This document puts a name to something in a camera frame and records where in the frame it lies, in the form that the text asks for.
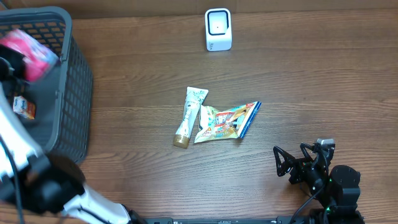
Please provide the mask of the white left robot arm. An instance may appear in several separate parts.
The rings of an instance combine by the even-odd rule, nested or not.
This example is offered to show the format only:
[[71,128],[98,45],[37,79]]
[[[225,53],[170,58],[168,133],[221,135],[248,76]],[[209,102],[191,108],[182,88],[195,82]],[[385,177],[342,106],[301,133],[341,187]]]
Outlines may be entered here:
[[90,133],[93,74],[76,44],[64,46],[55,68],[23,96],[35,106],[24,120],[1,95],[1,199],[42,214],[87,223],[142,223],[125,205],[93,190],[78,164]]

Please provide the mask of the small orange white box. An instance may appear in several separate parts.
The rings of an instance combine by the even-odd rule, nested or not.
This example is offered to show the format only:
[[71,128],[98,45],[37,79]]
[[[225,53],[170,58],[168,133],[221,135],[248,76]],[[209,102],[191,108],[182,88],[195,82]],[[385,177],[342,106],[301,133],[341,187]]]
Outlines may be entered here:
[[26,119],[35,119],[36,105],[23,96],[15,96],[12,104],[13,112]]

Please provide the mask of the white gold-capped tube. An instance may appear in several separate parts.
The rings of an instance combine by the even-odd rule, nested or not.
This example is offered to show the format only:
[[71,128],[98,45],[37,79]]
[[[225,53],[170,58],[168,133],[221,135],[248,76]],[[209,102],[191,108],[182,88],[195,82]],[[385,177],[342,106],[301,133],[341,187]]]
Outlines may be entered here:
[[201,105],[208,94],[207,89],[187,87],[183,119],[178,127],[173,144],[177,147],[187,148],[192,134],[193,125]]

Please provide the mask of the beige snack packet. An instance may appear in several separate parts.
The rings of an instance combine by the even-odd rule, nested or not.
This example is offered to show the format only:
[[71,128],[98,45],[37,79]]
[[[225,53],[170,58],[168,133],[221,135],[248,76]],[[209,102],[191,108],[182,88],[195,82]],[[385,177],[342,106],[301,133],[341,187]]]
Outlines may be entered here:
[[199,132],[194,143],[245,137],[262,103],[255,101],[225,111],[201,106]]

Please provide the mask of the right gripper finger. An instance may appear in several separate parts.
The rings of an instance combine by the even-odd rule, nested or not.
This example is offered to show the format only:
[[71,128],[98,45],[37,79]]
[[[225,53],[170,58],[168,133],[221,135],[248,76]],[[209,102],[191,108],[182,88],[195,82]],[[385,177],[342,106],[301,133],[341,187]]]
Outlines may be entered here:
[[310,145],[310,144],[302,142],[300,144],[300,149],[301,149],[301,151],[302,151],[302,153],[304,155],[304,161],[305,162],[313,162],[314,161],[313,158],[308,153],[308,150],[313,152],[313,149],[314,149],[313,145]]
[[282,177],[292,170],[296,162],[296,158],[279,146],[274,146],[273,152],[275,157],[277,175],[279,177]]

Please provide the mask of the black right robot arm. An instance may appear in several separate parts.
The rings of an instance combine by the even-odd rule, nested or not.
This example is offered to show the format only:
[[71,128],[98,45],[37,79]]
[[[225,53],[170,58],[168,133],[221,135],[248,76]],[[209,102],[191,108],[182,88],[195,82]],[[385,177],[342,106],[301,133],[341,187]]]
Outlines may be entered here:
[[279,223],[364,223],[357,211],[361,194],[361,174],[350,166],[330,169],[335,151],[334,139],[317,139],[300,144],[303,157],[296,158],[279,146],[273,153],[277,175],[290,174],[289,182],[306,184],[309,198],[291,217],[278,217]]

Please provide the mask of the pink purple pad pack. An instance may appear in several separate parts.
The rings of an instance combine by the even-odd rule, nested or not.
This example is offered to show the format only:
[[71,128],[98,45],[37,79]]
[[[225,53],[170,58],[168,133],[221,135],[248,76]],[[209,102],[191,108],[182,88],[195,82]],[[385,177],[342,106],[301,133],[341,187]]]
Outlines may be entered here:
[[59,61],[48,47],[19,29],[10,31],[2,38],[1,45],[23,56],[23,75],[28,82],[36,82],[45,76]]

